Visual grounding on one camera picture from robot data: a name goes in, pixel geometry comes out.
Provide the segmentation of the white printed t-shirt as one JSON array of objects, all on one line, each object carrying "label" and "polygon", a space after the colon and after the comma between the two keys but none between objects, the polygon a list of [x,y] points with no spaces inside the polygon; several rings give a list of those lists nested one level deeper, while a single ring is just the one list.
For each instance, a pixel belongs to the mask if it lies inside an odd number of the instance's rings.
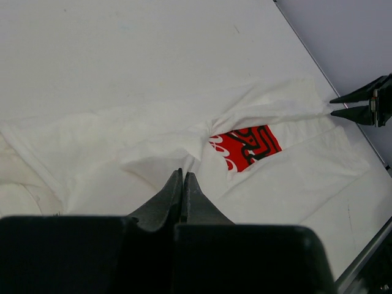
[{"label": "white printed t-shirt", "polygon": [[312,81],[1,124],[1,215],[132,212],[173,171],[233,222],[298,224],[368,163]]}]

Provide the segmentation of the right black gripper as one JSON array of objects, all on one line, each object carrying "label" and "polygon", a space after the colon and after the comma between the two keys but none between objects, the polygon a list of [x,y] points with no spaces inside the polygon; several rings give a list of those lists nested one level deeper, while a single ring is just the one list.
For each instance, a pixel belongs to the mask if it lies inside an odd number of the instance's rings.
[{"label": "right black gripper", "polygon": [[360,125],[382,127],[391,118],[391,74],[374,81],[344,96],[330,100],[331,104],[357,103],[370,99],[367,106],[334,110],[331,116],[348,119]]}]

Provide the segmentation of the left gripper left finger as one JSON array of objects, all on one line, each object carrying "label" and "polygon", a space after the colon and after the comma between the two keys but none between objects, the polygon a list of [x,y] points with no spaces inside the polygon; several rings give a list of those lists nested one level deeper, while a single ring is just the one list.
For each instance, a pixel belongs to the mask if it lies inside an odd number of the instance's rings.
[{"label": "left gripper left finger", "polygon": [[2,293],[169,293],[183,172],[126,216],[1,219]]}]

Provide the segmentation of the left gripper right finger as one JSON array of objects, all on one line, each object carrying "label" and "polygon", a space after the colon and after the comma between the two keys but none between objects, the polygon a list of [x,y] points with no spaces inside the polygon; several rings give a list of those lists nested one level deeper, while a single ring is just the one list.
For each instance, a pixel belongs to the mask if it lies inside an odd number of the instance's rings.
[{"label": "left gripper right finger", "polygon": [[175,293],[336,293],[321,240],[297,225],[236,225],[184,180]]}]

